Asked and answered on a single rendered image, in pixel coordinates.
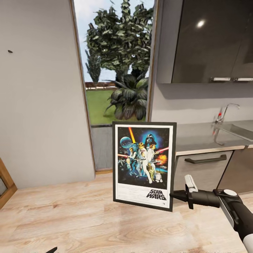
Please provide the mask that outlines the poster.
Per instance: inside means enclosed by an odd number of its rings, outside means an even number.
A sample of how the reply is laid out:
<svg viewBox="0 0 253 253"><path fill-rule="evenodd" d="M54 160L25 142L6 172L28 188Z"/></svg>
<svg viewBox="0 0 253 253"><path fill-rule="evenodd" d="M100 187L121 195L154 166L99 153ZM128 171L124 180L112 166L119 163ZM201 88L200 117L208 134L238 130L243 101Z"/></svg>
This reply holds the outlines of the poster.
<svg viewBox="0 0 253 253"><path fill-rule="evenodd" d="M113 201L173 212L177 122L112 121Z"/></svg>

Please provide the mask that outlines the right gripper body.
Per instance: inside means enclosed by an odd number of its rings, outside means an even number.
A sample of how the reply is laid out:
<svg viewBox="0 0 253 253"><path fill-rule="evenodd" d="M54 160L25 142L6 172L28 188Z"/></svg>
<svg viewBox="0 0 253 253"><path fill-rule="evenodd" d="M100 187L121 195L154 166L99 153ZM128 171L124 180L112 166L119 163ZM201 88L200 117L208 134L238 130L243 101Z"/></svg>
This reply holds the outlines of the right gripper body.
<svg viewBox="0 0 253 253"><path fill-rule="evenodd" d="M193 204L209 206L209 201L205 190L198 189L198 192L189 192L187 184L185 184L185 187L188 195L187 202L190 209L193 209Z"/></svg>

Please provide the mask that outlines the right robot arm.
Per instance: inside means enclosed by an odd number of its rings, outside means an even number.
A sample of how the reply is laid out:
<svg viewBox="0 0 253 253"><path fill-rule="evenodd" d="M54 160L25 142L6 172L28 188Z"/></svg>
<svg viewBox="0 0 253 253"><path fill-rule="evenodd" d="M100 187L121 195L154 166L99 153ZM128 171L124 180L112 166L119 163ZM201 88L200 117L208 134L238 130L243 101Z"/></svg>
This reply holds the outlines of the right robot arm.
<svg viewBox="0 0 253 253"><path fill-rule="evenodd" d="M191 175L185 176L186 190L175 190L169 196L193 204L212 206L223 210L234 231L238 232L248 253L253 253L253 213L232 190L214 189L212 192L197 189Z"/></svg>

